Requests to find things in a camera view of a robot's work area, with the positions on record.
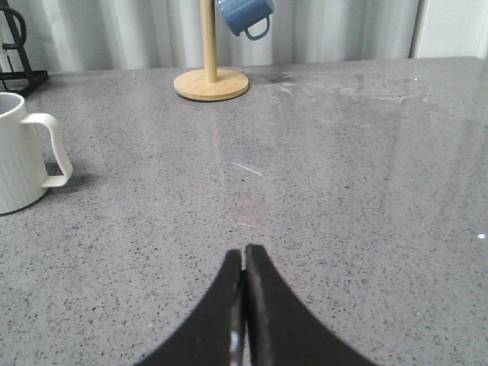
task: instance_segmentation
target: black rack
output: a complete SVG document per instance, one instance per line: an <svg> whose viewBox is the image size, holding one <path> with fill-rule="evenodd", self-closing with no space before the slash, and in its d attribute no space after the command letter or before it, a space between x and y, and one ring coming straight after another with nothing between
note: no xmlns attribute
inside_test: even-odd
<svg viewBox="0 0 488 366"><path fill-rule="evenodd" d="M42 85L49 78L49 76L47 75L46 70L33 71L31 68L31 64L29 63L29 59L27 58L27 54L24 49L26 34L24 18L22 15L10 8L7 0L0 0L0 11L4 13L8 27L10 28L10 32L12 34L12 38L14 39L13 44L4 43L2 44L2 48L4 50L16 50L24 68L24 71L15 72L10 57L7 56L11 71L3 72L2 70L0 72L0 81L2 82L6 92L17 93L23 97L27 97L31 92ZM21 26L20 33L14 18L19 20Z"/></svg>

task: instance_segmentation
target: wooden mug stand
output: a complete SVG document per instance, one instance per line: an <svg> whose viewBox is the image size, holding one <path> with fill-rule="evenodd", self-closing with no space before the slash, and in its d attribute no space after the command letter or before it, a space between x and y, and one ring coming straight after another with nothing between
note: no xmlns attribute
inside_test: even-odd
<svg viewBox="0 0 488 366"><path fill-rule="evenodd" d="M239 97L249 87L241 72L217 68L215 0L200 0L204 68L181 74L173 85L180 96L194 101L225 101Z"/></svg>

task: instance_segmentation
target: wooden dowel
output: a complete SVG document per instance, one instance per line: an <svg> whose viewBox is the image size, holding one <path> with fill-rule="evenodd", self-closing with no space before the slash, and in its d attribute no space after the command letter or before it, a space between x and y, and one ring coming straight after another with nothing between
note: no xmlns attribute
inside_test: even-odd
<svg viewBox="0 0 488 366"><path fill-rule="evenodd" d="M200 0L201 33L204 41L204 70L207 82L217 82L217 41L215 0Z"/></svg>

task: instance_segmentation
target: ribbed mug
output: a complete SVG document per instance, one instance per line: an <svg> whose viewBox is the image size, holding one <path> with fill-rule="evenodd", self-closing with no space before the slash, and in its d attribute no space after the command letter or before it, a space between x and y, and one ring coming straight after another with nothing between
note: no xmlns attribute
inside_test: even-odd
<svg viewBox="0 0 488 366"><path fill-rule="evenodd" d="M33 124L49 130L62 175L47 175ZM50 187L65 185L72 171L58 121L50 114L29 114L20 95L0 93L0 214L32 204Z"/></svg>

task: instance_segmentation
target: wooden stand base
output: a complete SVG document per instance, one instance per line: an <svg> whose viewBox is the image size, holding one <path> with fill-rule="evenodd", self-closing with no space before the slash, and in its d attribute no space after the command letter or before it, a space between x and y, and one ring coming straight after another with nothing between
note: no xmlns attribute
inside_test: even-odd
<svg viewBox="0 0 488 366"><path fill-rule="evenodd" d="M173 82L180 96L194 101L225 101L244 94L249 80L241 72L217 69L217 81L208 82L205 70L193 70L181 74Z"/></svg>

